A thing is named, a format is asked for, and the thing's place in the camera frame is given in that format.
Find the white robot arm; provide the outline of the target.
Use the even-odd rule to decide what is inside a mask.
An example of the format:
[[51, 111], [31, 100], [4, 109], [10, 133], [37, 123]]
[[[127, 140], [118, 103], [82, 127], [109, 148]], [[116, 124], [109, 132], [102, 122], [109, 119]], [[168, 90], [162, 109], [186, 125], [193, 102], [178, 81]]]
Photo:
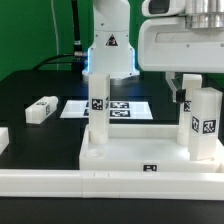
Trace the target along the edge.
[[138, 47], [129, 42], [128, 0], [93, 0], [94, 41], [84, 77], [108, 74], [120, 83], [140, 70], [163, 71], [182, 103], [177, 73], [224, 73], [224, 0], [144, 0]]

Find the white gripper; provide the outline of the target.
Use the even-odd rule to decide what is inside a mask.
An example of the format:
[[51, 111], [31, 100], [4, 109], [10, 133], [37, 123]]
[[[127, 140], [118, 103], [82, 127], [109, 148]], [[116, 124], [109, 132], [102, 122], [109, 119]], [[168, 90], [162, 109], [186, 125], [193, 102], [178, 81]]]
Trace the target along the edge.
[[224, 73], [224, 0], [144, 0], [142, 14], [138, 63], [166, 72], [175, 103], [186, 96], [175, 72]]

